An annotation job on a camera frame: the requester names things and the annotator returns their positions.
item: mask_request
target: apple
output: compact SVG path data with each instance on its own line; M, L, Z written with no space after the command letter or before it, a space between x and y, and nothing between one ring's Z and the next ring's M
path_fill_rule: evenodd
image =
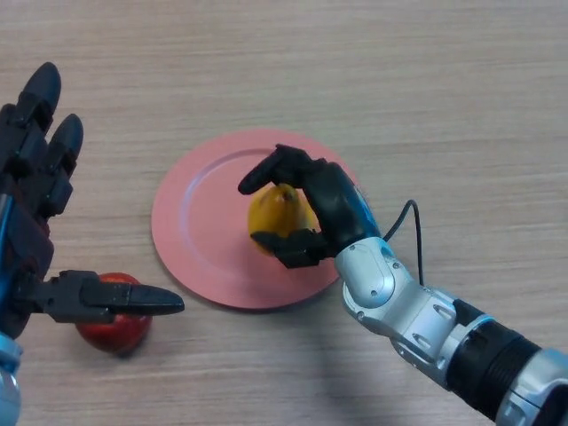
M103 282L127 282L139 284L127 273L110 272L99 275ZM119 314L112 324L75 324L81 337L94 348L118 356L130 355L144 340L152 316Z

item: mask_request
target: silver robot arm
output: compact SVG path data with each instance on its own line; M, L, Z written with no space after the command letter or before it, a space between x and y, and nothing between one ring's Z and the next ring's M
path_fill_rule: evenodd
M568 425L568 357L439 288L421 286L378 237L335 258L343 303L398 355L497 426Z
M301 188L319 220L320 231L251 235L287 268L334 258L347 312L498 426L568 426L565 354L542 349L443 289L424 286L419 233L419 280L397 259L387 241L409 206L420 232L413 201L382 236L360 190L336 163L277 145L241 180L239 191L251 194L270 182Z

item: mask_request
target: wire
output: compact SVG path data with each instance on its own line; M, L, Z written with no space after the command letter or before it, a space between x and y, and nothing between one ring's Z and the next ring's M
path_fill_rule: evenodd
M414 224L416 226L416 249L418 255L418 281L420 285L424 285L424 273L422 270L422 229L420 227L420 213L418 211L418 204L414 200L408 200L405 204L405 207L398 215L397 221L394 225L390 228L390 230L384 235L383 240L388 241L391 237L398 231L402 223L405 221L406 214L410 210L410 208L414 210Z

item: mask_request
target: wooden table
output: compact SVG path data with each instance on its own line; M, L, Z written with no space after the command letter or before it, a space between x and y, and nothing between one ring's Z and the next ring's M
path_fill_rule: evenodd
M384 226L420 202L426 279L568 351L568 8L441 0L4 0L1 103L44 61L85 141L62 269L179 290L150 237L154 193L202 141L293 130L358 172ZM392 244L415 272L414 229ZM22 425L490 424L343 310L245 315L184 295L128 361L33 318Z

